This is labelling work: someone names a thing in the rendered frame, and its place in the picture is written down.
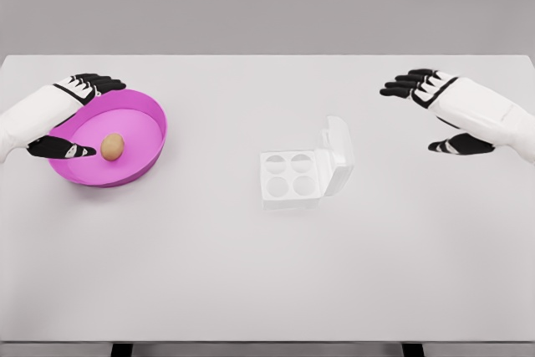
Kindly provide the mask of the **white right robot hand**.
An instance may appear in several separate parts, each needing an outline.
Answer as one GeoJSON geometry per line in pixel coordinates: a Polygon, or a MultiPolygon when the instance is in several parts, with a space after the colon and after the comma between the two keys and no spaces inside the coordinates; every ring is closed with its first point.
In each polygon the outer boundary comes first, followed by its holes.
{"type": "Polygon", "coordinates": [[[503,146],[515,150],[517,124],[525,109],[472,79],[436,69],[412,69],[385,83],[380,94],[409,99],[460,131],[430,143],[430,151],[472,156],[503,146]]]}

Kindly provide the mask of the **brown egg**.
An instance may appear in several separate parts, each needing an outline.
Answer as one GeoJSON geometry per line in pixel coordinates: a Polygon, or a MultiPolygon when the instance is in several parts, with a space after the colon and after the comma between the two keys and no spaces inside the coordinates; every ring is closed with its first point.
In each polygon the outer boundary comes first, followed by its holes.
{"type": "Polygon", "coordinates": [[[124,148],[123,137],[118,133],[111,133],[102,140],[100,154],[106,161],[116,161],[122,156],[124,148]]]}

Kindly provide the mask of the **pink round tray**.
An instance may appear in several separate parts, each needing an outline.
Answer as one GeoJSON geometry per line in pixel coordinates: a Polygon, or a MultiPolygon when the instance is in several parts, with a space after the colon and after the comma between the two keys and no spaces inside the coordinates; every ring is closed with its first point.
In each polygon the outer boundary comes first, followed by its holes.
{"type": "Polygon", "coordinates": [[[49,164],[76,184],[121,186],[143,176],[156,163],[167,127],[164,109],[149,95],[131,89],[109,92],[50,132],[90,147],[95,154],[49,164]]]}

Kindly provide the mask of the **white egg box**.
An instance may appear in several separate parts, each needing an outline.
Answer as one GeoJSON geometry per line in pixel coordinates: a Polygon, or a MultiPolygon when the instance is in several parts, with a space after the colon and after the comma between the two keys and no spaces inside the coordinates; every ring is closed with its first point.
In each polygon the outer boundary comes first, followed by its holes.
{"type": "Polygon", "coordinates": [[[349,126],[329,115],[314,149],[264,151],[259,162],[264,210],[314,208],[321,198],[339,193],[353,172],[349,126]]]}

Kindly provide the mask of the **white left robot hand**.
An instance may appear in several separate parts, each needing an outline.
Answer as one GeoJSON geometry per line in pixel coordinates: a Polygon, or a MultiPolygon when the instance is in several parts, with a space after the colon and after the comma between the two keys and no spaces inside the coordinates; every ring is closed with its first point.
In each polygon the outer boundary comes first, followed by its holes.
{"type": "Polygon", "coordinates": [[[21,148],[31,156],[53,160],[94,156],[94,148],[51,136],[49,132],[94,99],[125,88],[126,84],[119,79],[88,73],[44,85],[8,109],[12,117],[10,132],[17,141],[13,150],[21,148]]]}

